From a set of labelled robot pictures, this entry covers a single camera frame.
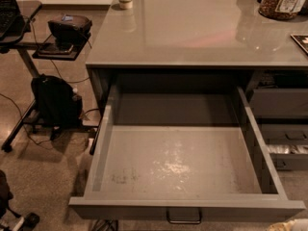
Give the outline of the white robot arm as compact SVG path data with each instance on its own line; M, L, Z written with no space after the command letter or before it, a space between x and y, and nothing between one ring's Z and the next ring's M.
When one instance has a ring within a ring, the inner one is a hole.
M308 218L276 222L271 224L266 231L308 231Z

